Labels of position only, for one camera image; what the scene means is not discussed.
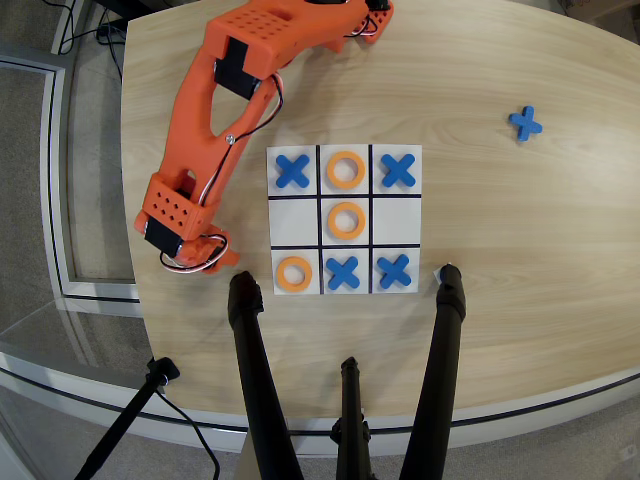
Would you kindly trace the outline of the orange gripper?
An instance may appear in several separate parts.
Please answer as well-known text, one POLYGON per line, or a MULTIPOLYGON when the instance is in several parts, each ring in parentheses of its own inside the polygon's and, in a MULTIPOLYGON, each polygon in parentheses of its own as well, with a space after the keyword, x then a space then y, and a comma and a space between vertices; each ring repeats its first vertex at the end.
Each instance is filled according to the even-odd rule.
POLYGON ((222 267, 233 267, 240 255, 231 248, 231 236, 220 229, 209 229, 192 240, 180 236, 179 246, 173 256, 173 271, 177 273, 213 274, 222 267))

